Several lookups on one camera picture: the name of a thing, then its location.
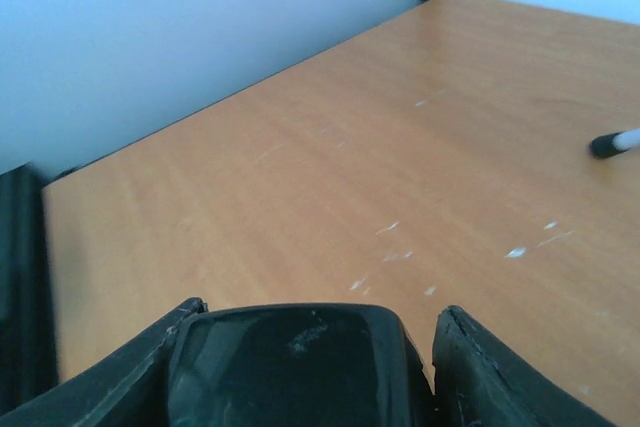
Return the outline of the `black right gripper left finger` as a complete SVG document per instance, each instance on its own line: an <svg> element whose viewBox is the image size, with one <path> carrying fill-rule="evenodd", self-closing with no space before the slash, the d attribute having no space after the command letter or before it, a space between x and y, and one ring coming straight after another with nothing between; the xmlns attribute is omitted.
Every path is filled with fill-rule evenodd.
<svg viewBox="0 0 640 427"><path fill-rule="evenodd" d="M169 362L179 328L205 313L192 297L103 360L1 416L3 426L167 426Z"/></svg>

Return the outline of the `silver tripod music stand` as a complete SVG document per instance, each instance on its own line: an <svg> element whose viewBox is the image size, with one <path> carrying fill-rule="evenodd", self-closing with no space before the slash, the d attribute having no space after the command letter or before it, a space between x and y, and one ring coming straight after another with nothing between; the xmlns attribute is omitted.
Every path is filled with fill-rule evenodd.
<svg viewBox="0 0 640 427"><path fill-rule="evenodd" d="M608 159L638 149L639 145L640 129L633 129L599 136L589 143L588 151L593 158Z"/></svg>

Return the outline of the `black metronome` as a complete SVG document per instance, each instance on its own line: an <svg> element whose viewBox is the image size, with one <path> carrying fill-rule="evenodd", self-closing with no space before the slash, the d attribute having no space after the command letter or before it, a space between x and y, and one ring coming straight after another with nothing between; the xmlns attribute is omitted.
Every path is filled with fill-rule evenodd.
<svg viewBox="0 0 640 427"><path fill-rule="evenodd" d="M362 304L199 314L169 362L172 426L434 426L435 400L400 318Z"/></svg>

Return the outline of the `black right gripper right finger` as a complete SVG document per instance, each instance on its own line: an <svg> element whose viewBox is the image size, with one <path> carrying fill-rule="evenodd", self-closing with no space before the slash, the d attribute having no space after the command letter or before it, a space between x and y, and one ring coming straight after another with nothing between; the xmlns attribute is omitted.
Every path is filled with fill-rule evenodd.
<svg viewBox="0 0 640 427"><path fill-rule="evenodd" d="M438 316L435 397L443 426L610 426L451 305Z"/></svg>

